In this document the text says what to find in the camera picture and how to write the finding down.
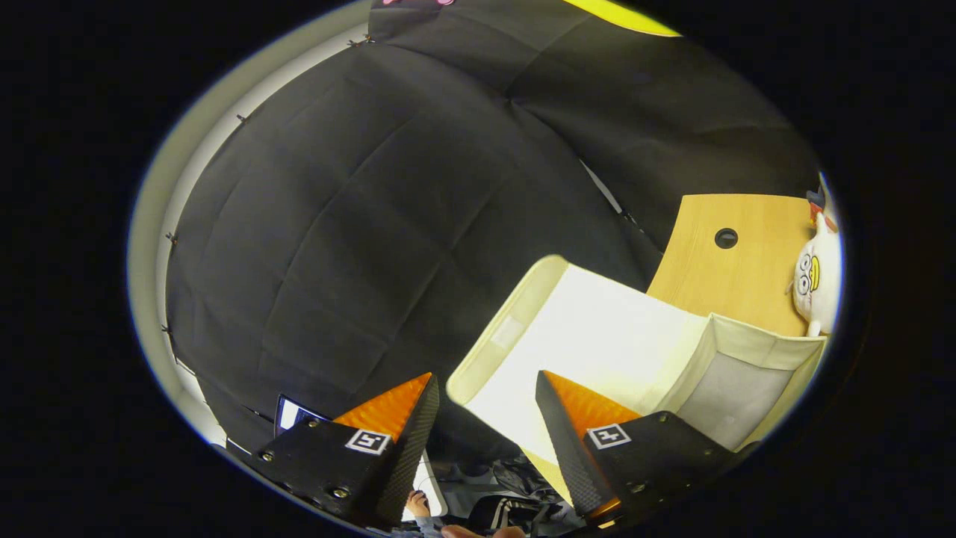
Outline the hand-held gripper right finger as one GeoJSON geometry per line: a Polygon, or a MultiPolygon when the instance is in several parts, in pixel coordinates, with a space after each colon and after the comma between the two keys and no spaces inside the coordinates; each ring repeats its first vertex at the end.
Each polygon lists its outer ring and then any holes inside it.
{"type": "Polygon", "coordinates": [[[537,374],[536,404],[571,504],[591,527],[642,523],[757,448],[728,450],[676,413],[639,415],[552,371],[537,374]]]}

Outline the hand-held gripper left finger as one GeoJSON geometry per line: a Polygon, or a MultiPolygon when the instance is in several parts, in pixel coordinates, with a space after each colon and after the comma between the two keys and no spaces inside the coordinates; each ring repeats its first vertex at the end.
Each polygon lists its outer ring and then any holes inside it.
{"type": "Polygon", "coordinates": [[[250,454],[250,468],[361,528],[402,521],[440,402],[426,372],[332,420],[302,418],[250,454]]]}

